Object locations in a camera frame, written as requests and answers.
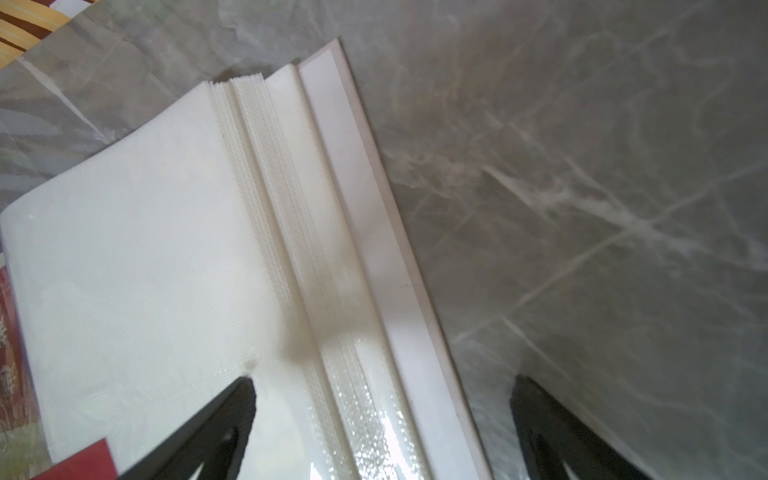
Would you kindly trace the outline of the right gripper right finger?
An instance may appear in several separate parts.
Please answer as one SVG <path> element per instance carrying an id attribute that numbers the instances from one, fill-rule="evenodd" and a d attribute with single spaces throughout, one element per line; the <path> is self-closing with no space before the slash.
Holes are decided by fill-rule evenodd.
<path id="1" fill-rule="evenodd" d="M 530 377 L 516 377 L 510 408 L 531 479 L 649 479 Z"/>

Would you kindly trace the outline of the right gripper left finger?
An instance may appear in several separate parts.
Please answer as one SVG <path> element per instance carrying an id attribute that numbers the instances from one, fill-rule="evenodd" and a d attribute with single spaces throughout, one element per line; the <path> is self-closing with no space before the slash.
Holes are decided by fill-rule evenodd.
<path id="1" fill-rule="evenodd" d="M 256 416 L 251 378 L 235 379 L 122 479 L 237 479 Z"/>

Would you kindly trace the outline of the red card small text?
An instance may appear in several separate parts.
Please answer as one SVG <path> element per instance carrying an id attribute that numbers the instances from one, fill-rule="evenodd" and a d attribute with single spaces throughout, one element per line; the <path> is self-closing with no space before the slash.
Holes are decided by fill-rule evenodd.
<path id="1" fill-rule="evenodd" d="M 108 443 L 101 439 L 33 477 L 33 480 L 116 480 Z"/>

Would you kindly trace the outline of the red card white characters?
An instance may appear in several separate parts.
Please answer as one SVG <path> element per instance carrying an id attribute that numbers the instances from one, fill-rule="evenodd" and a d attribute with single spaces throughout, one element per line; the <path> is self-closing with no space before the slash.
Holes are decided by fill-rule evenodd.
<path id="1" fill-rule="evenodd" d="M 1 431 L 39 419 L 9 274 L 1 268 Z"/>

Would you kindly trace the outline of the white photo album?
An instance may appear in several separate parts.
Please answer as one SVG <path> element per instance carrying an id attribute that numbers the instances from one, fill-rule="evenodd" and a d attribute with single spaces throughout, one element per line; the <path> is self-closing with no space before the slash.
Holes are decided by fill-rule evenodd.
<path id="1" fill-rule="evenodd" d="M 237 479 L 491 475 L 338 41 L 23 194 L 2 267 L 39 413 L 5 479 L 101 439 L 121 478 L 241 376 Z"/>

